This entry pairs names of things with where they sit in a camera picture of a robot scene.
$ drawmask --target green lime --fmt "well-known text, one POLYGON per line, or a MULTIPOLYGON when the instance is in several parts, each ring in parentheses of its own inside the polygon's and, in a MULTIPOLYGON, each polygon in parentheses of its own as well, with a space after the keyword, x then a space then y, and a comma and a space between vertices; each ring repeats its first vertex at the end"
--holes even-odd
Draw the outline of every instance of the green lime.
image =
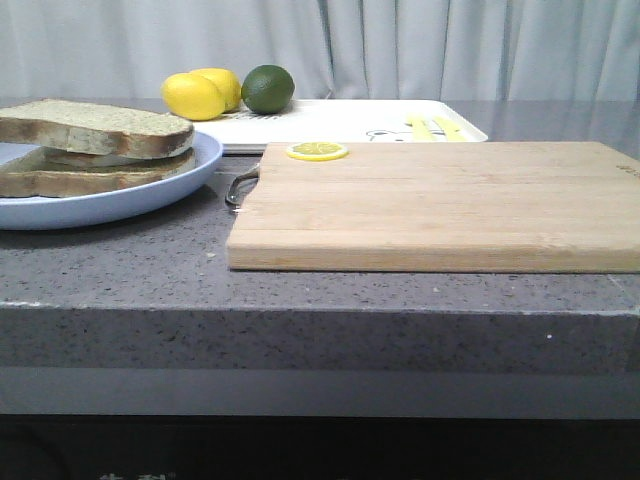
POLYGON ((255 113, 278 113, 293 96, 296 86, 289 72, 277 65, 260 65, 242 83, 242 100, 255 113))

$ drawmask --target lemon slice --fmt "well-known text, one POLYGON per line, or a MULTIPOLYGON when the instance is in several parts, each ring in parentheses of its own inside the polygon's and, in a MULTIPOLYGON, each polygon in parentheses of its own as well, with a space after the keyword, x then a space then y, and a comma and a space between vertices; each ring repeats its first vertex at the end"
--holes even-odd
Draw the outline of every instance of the lemon slice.
POLYGON ((304 142, 287 147, 287 155, 298 160, 324 162, 344 157, 349 150, 333 142, 304 142))

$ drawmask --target wooden cutting board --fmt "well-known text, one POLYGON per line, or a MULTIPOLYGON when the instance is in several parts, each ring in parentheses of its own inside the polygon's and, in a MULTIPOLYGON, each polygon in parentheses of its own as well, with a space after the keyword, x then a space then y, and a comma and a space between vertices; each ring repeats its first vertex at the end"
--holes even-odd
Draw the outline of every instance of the wooden cutting board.
POLYGON ((640 271, 640 162, 595 142, 267 146, 233 269, 640 271))

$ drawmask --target blue plate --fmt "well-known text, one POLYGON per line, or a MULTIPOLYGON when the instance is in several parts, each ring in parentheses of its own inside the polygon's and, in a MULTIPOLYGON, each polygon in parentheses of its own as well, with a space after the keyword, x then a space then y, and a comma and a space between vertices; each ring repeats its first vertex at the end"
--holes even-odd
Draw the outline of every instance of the blue plate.
MULTIPOLYGON (((0 143, 0 164, 37 148, 0 143)), ((138 187, 68 198, 0 198, 0 229, 48 230, 121 220, 169 205, 194 192, 211 177, 222 157, 215 138, 196 132, 196 167, 188 172, 138 187)))

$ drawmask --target dark floor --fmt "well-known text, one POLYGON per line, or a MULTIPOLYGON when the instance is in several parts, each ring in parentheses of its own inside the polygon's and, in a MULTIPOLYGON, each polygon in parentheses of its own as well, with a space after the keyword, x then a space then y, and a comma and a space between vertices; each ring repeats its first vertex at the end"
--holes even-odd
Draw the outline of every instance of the dark floor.
POLYGON ((640 479, 640 421, 0 416, 0 480, 640 479))

